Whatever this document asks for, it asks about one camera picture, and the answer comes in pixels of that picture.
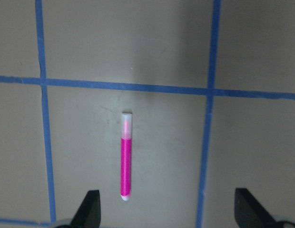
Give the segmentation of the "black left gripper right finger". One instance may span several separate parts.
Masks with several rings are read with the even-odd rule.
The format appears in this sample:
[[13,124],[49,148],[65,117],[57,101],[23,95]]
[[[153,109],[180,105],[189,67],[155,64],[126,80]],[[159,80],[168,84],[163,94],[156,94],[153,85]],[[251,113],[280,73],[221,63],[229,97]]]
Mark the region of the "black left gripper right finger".
[[239,228],[273,228],[274,218],[246,188],[235,189],[234,218]]

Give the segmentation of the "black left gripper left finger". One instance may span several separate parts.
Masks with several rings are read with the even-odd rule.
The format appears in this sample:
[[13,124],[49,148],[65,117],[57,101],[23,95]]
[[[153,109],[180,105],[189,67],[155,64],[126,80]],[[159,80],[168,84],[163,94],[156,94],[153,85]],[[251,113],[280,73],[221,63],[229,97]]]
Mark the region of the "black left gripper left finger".
[[101,224],[101,206],[99,190],[89,190],[73,217],[72,228],[99,228]]

